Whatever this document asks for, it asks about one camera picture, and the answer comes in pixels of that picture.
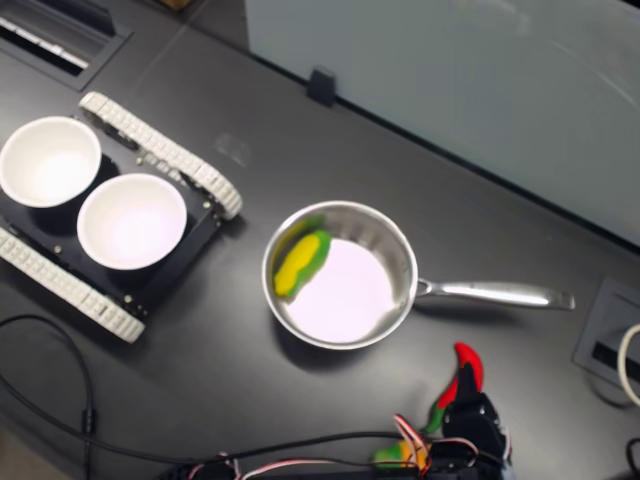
white cable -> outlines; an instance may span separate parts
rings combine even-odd
[[[622,337],[622,342],[620,342],[620,348],[618,349],[618,376],[620,377],[620,383],[625,393],[633,403],[640,407],[640,397],[638,397],[631,388],[629,377],[627,377],[627,352],[631,340],[637,333],[640,333],[640,323],[627,330],[627,333]]]
[[[504,438],[505,438],[504,453],[502,454],[502,460],[506,462],[507,458],[509,458],[509,452],[511,451],[511,435],[509,435],[509,429],[507,427],[502,427],[502,435],[504,435]]]
[[[260,475],[262,473],[268,472],[270,470],[274,470],[276,468],[288,467],[290,465],[306,465],[306,464],[317,464],[317,463],[334,463],[330,460],[315,460],[312,458],[309,459],[293,459],[293,460],[282,460],[279,462],[270,463],[265,465],[264,467],[256,468],[250,472],[245,473],[242,476],[242,480],[247,480],[248,478],[255,477],[256,475]]]
[[[470,442],[466,438],[448,437],[448,438],[440,438],[437,440],[432,440],[432,442],[433,443],[462,443],[463,445],[466,445],[467,447],[469,447],[473,451],[473,454],[475,455],[474,458],[469,460],[469,464],[467,465],[469,467],[473,466],[473,464],[476,463],[476,459],[478,458],[478,455],[480,455],[480,451],[478,450],[478,447],[476,447],[473,442]]]
[[[395,415],[394,419],[393,419],[393,423],[395,423],[396,428],[398,429],[398,431],[400,432],[400,435],[402,435],[402,438],[404,438],[404,441],[407,442],[407,445],[409,446],[409,449],[411,450],[411,455],[409,455],[409,458],[407,459],[409,462],[415,462],[418,463],[418,452],[416,451],[416,444],[414,439],[412,438],[410,432],[403,426],[401,420],[402,417],[400,417],[400,415]]]

black table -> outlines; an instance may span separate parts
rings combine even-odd
[[[45,313],[78,341],[96,382],[100,438],[191,456],[391,430],[396,412],[421,426],[452,375],[453,343],[465,341],[484,360],[485,390],[511,430],[519,478],[603,479],[626,470],[638,410],[596,398],[571,355],[605,276],[640,287],[637,256],[347,109],[313,103],[299,85],[161,10],[125,0],[112,9],[135,35],[89,88],[209,159],[245,207],[133,346],[86,333],[88,320],[61,302],[36,302],[32,284],[0,265],[2,316]],[[80,97],[0,54],[0,141],[31,119],[76,111]],[[234,146],[231,155],[218,151],[221,141]],[[105,141],[105,148],[116,147]],[[361,351],[304,346],[273,320],[260,262],[282,220],[327,199],[363,202],[393,218],[426,278],[538,283],[574,292],[578,308],[434,306],[414,310],[388,339]],[[3,331],[0,368],[35,402],[79,424],[80,377],[51,333],[32,324]],[[0,416],[79,476],[78,441],[3,391]],[[364,460],[384,443],[304,453]],[[105,479],[151,478],[167,468],[101,452],[95,467]]]

white bowl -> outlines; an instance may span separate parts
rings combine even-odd
[[[95,262],[136,270],[161,260],[187,225],[184,199],[166,180],[136,173],[107,180],[78,214],[78,239]]]
[[[0,188],[28,207],[55,207],[91,185],[100,159],[98,137],[84,123],[41,118],[16,130],[0,151]]]

saucepan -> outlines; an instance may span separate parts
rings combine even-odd
[[[317,229],[331,234],[320,270],[291,297],[274,291],[273,278],[296,242]],[[517,307],[573,310],[570,293],[521,283],[437,283],[418,277],[411,245],[379,211],[330,201],[289,217],[271,238],[262,262],[262,285],[278,321],[301,340],[333,350],[379,342],[405,319],[414,302],[460,297]]]

